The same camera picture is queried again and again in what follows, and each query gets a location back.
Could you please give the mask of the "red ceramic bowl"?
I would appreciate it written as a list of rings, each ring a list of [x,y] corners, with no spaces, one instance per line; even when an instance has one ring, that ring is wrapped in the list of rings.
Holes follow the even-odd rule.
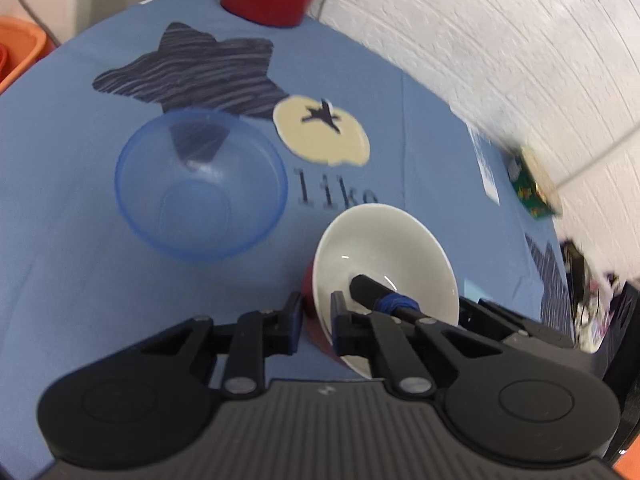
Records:
[[[393,292],[416,300],[429,318],[457,325],[459,294],[446,252],[418,219],[399,208],[364,204],[339,214],[323,232],[308,271],[314,342],[335,362],[369,379],[369,362],[338,356],[331,338],[331,294],[343,293],[348,310],[371,311],[352,299],[350,281],[367,275]]]

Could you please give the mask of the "cluttered side table items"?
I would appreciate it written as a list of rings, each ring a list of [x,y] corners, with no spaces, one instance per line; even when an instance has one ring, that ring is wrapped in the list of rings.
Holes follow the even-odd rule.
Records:
[[[634,312],[638,287],[614,271],[599,270],[574,240],[561,243],[577,347],[595,354],[618,345]]]

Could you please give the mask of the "green patterned bowl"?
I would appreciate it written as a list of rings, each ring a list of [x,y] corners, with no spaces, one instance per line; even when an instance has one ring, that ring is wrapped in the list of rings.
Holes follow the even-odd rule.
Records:
[[[533,218],[562,216],[563,206],[558,190],[531,148],[519,148],[509,160],[506,170],[518,200]]]

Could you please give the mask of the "blue plastic bowl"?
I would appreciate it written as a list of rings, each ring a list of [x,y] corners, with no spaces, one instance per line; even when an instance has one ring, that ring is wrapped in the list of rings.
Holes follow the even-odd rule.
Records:
[[[172,110],[120,152],[114,192],[122,218],[151,247],[215,261],[261,242],[288,201],[283,160],[244,120],[218,110]]]

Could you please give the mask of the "orange plastic basin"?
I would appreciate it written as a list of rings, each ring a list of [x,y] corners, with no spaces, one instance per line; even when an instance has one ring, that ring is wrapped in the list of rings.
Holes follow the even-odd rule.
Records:
[[[4,15],[0,41],[1,93],[52,49],[48,35],[38,25]]]

